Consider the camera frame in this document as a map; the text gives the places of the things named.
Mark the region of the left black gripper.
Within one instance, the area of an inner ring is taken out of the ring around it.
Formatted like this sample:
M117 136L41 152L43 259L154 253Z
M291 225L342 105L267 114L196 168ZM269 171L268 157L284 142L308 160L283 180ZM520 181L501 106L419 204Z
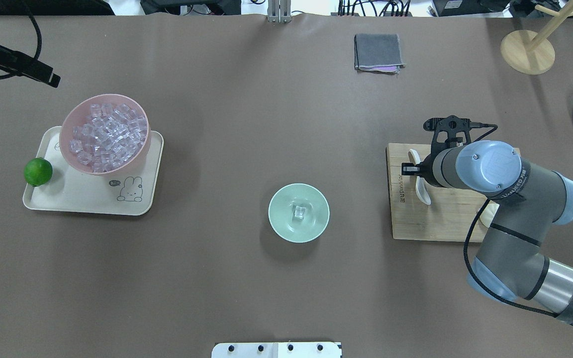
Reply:
M54 68L51 66L2 45L0 45L0 70L36 80L52 88L57 88L61 81L61 77L54 73Z

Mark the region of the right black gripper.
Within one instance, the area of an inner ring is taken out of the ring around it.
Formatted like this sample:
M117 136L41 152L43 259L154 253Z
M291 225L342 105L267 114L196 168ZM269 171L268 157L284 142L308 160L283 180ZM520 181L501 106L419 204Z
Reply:
M443 185L437 180L436 175L433 170L433 163L435 157L432 154L428 154L421 163L414 165L414 163L402 163L401 171L402 176L409 177L421 177L425 179L427 183L434 187L443 187Z

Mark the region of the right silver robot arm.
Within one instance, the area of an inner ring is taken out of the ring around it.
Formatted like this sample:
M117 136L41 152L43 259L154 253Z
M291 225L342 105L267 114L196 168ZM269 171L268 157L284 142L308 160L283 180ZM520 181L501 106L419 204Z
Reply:
M573 220L572 180L490 140L403 163L401 174L473 190L498 204L475 258L464 253L469 283L500 303L573 326L573 267L540 252L551 226Z

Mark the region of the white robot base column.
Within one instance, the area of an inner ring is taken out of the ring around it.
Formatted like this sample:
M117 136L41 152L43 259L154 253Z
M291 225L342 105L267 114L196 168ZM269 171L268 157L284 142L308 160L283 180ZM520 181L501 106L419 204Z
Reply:
M212 358L341 358L336 342L240 342L214 345Z

